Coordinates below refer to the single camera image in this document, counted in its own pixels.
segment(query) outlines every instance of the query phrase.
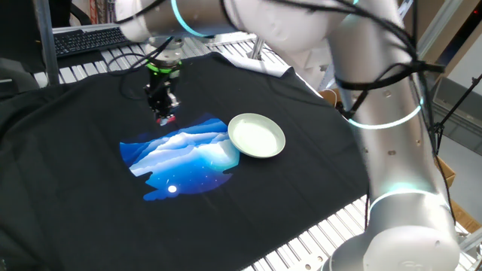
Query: small white plate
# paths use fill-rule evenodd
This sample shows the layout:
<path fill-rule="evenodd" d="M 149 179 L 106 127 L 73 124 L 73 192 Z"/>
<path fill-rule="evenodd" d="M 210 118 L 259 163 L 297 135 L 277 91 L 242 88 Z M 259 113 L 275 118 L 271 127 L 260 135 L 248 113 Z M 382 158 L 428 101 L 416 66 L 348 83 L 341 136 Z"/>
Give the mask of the small white plate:
<path fill-rule="evenodd" d="M 227 126 L 227 133 L 234 147 L 256 158 L 268 158 L 279 154 L 285 147 L 285 134 L 278 124 L 259 114 L 240 114 Z"/>

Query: white slatted table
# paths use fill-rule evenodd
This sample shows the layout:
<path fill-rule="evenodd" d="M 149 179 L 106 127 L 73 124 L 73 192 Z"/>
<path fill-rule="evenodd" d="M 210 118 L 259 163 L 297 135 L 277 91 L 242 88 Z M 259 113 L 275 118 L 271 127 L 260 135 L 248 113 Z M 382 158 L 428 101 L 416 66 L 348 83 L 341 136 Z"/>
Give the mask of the white slatted table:
<path fill-rule="evenodd" d="M 202 56 L 211 52 L 247 57 L 247 53 L 252 51 L 253 46 L 254 37 L 248 35 L 241 35 L 235 41 L 231 39 L 229 42 L 208 44 L 207 46 L 195 38 L 186 38 L 182 47 L 184 53 L 182 58 Z M 101 52 L 104 57 L 103 61 L 60 69 L 61 84 L 74 83 L 91 75 L 106 73 L 109 61 L 115 56 L 131 52 L 144 54 L 144 46 L 142 44 L 134 44 L 128 47 L 105 50 Z M 263 61 L 288 66 L 267 45 L 264 46 L 261 55 Z M 111 70 L 128 69 L 139 58 L 138 56 L 121 57 L 112 63 Z M 45 73 L 35 74 L 34 76 L 41 87 L 47 84 Z M 307 265 L 310 265 L 311 270 L 316 270 L 315 268 L 320 267 L 343 242 L 363 233 L 365 200 L 366 196 L 363 196 L 361 199 L 357 199 L 355 202 L 345 206 L 328 219 L 320 221 L 317 225 L 300 234 L 299 237 L 286 242 L 286 244 L 270 252 L 258 262 L 253 263 L 245 271 L 301 270 L 307 269 Z M 457 224 L 456 230 L 460 233 L 467 233 L 459 224 Z M 461 253 L 456 271 L 467 271 L 474 262 L 474 258 Z"/>

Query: black keyboard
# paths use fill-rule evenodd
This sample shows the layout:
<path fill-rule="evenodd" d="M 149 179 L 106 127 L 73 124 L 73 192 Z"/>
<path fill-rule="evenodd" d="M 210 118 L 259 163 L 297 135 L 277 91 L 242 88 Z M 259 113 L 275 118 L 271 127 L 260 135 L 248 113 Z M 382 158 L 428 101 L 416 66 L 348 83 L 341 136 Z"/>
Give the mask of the black keyboard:
<path fill-rule="evenodd" d="M 132 44 L 118 27 L 91 32 L 77 30 L 59 33 L 54 34 L 53 39 L 57 57 Z"/>

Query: plate rim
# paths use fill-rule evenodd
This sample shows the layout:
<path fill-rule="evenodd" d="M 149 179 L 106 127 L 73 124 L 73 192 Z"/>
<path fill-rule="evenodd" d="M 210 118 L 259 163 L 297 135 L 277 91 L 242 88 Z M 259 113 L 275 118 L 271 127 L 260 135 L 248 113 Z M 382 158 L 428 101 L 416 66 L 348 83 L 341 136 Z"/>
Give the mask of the plate rim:
<path fill-rule="evenodd" d="M 259 156 L 259 155 L 255 155 L 255 154 L 250 154 L 250 153 L 244 151 L 244 150 L 236 143 L 236 141 L 233 140 L 232 132 L 231 132 L 231 129 L 230 129 L 230 127 L 232 127 L 233 121 L 236 120 L 236 119 L 238 119 L 238 118 L 241 118 L 241 117 L 243 117 L 243 116 L 246 116 L 246 115 L 251 115 L 251 116 L 256 116 L 256 117 L 264 118 L 264 119 L 270 121 L 271 123 L 273 123 L 276 127 L 278 127 L 278 129 L 281 131 L 281 135 L 282 135 L 282 146 L 281 146 L 281 148 L 280 148 L 278 151 L 276 151 L 276 152 L 274 152 L 273 154 L 270 154 L 270 155 L 268 155 L 268 156 Z M 244 154 L 246 154 L 246 155 L 248 155 L 248 156 L 250 156 L 250 157 L 254 157 L 254 158 L 265 159 L 265 158 L 275 157 L 276 155 L 278 155 L 279 153 L 281 153 L 281 152 L 285 149 L 285 146 L 286 146 L 286 136 L 285 136 L 285 132 L 283 132 L 283 129 L 281 129 L 281 127 L 280 127 L 274 120 L 271 120 L 270 118 L 268 118 L 268 117 L 266 117 L 266 116 L 264 116 L 264 115 L 262 115 L 262 114 L 242 113 L 242 114 L 236 115 L 235 117 L 233 117 L 233 118 L 230 120 L 229 124 L 227 125 L 227 135 L 229 136 L 229 139 L 231 140 L 231 143 L 233 143 L 234 147 L 235 147 L 238 151 L 240 151 L 240 152 L 242 152 L 242 153 L 244 153 Z"/>

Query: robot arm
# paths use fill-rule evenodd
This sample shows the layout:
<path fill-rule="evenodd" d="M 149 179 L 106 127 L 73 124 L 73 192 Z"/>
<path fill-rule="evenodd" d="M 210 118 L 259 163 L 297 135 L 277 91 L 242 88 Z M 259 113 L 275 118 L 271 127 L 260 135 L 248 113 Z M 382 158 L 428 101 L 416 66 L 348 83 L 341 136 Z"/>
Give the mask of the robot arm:
<path fill-rule="evenodd" d="M 132 16 L 153 2 L 118 0 L 117 18 Z M 157 2 L 152 11 L 121 26 L 125 36 L 143 41 L 155 35 L 242 30 L 254 32 L 274 50 L 292 52 L 328 38 L 346 110 L 362 94 L 353 86 L 374 82 L 388 67 L 412 60 L 399 38 L 368 18 L 281 5 L 276 0 Z M 302 3 L 340 5 L 336 0 Z M 395 0 L 360 0 L 357 6 L 403 27 Z M 399 68 L 383 78 L 400 73 Z M 349 119 L 370 177 L 370 223 L 363 234 L 334 252 L 324 271 L 451 271 L 458 264 L 447 190 L 420 114 L 423 100 L 418 99 L 417 80 L 410 78 L 371 90 Z"/>

